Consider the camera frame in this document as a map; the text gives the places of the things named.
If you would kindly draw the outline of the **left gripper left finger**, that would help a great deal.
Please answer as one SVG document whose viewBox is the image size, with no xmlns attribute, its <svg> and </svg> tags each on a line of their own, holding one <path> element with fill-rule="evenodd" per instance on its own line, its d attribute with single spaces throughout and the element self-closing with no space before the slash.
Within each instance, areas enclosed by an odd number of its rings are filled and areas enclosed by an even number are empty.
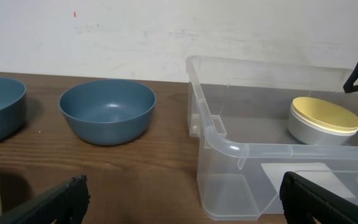
<svg viewBox="0 0 358 224">
<path fill-rule="evenodd" d="M 87 176 L 73 177 L 0 216 L 0 224 L 81 224 L 90 195 Z"/>
</svg>

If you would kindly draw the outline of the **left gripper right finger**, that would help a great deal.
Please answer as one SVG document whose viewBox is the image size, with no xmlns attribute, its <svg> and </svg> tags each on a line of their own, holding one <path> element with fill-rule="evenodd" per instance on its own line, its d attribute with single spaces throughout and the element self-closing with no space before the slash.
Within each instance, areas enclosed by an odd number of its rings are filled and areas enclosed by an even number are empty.
<svg viewBox="0 0 358 224">
<path fill-rule="evenodd" d="M 279 195 L 288 224 L 358 224 L 357 205 L 294 172 L 284 174 Z"/>
</svg>

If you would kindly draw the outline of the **white small bowl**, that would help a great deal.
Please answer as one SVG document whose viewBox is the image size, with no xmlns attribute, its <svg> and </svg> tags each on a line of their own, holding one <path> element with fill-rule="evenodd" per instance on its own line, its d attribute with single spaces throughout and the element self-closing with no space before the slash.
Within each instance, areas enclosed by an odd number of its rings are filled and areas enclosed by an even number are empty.
<svg viewBox="0 0 358 224">
<path fill-rule="evenodd" d="M 304 144 L 330 146 L 343 145 L 357 132 L 356 130 L 344 133 L 324 129 L 302 118 L 293 106 L 290 107 L 288 130 L 297 140 Z"/>
</svg>

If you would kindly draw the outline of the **yellow small bowl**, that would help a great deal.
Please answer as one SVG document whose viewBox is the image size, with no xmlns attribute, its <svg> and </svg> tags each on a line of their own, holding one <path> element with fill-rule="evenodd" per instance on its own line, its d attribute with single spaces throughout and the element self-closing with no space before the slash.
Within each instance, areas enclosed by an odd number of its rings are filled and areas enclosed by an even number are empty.
<svg viewBox="0 0 358 224">
<path fill-rule="evenodd" d="M 291 109 L 307 124 L 335 133 L 358 131 L 358 116 L 342 106 L 312 97 L 298 97 Z"/>
</svg>

